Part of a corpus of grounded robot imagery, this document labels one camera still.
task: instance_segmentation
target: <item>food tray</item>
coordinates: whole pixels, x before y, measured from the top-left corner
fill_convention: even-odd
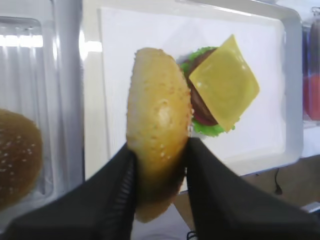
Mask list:
[[[72,25],[64,22],[61,28],[55,21],[60,7],[50,0],[0,2],[0,108],[34,121],[43,140],[43,167],[36,185],[20,202],[0,212],[0,232],[12,218],[83,182],[80,61],[60,53],[72,34],[59,36]],[[75,60],[77,66],[66,64]]]
[[[139,0],[134,4],[124,0],[103,1],[90,7],[97,8],[101,8],[98,19],[104,75],[95,75],[102,79],[105,90],[101,98],[104,103],[100,102],[99,107],[104,106],[106,124],[85,127],[86,132],[99,128],[106,133],[106,139],[101,139],[106,152],[99,153],[101,156],[110,159],[126,141],[127,97],[138,49],[161,48],[179,62],[197,48],[220,46],[234,34],[257,78],[260,94],[234,131],[217,138],[195,136],[238,175],[289,165],[299,159],[303,148],[302,25],[294,10],[251,0]],[[99,40],[95,30],[88,30],[87,36]],[[94,57],[90,65],[95,60],[99,66],[101,62]],[[86,93],[86,98],[93,94]],[[90,167],[105,163],[97,162],[90,162]]]

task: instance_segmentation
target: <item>white paper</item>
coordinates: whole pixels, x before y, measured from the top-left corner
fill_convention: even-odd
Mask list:
[[[280,21],[248,16],[243,21],[202,19],[129,10],[101,10],[102,45],[111,156],[126,141],[127,98],[135,52],[163,49],[178,62],[206,46],[220,46],[235,35],[244,59],[255,74],[260,93],[235,125],[219,137],[200,136],[225,163],[260,158],[285,151],[285,77],[281,52],[284,29]]]

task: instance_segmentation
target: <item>white tray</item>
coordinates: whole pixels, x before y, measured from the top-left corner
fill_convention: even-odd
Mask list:
[[[124,0],[103,1],[96,6],[103,7],[100,26],[106,124],[86,125],[86,132],[93,127],[107,132],[108,158],[126,141],[127,97],[135,52],[143,47],[161,48],[181,61],[197,48],[220,46],[231,34],[259,82],[260,94],[235,125],[236,130],[217,138],[200,138],[239,175],[292,164],[300,157],[303,121],[299,15],[251,0],[241,4],[236,0],[214,0],[210,4],[215,6],[206,2],[139,0],[133,4]]]

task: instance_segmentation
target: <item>beef patty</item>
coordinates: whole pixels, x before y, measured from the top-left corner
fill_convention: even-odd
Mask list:
[[[187,80],[187,83],[191,89],[191,104],[194,109],[194,118],[198,120],[203,125],[206,126],[214,126],[217,125],[217,120],[212,116],[211,112],[207,108],[205,102],[201,98],[200,94],[196,90],[195,86],[192,84],[192,82],[189,79],[190,74],[204,61],[209,57],[210,54],[212,54],[215,49],[208,50],[204,54],[196,57],[193,62],[189,66],[189,71],[184,74],[185,79]]]

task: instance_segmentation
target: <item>hamburger bun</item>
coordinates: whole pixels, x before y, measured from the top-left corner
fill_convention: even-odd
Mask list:
[[[190,90],[176,61],[160,49],[138,50],[126,139],[138,160],[136,218],[141,222],[165,212],[180,190],[191,119]]]
[[[42,138],[35,124],[0,109],[0,210],[31,191],[42,164]]]

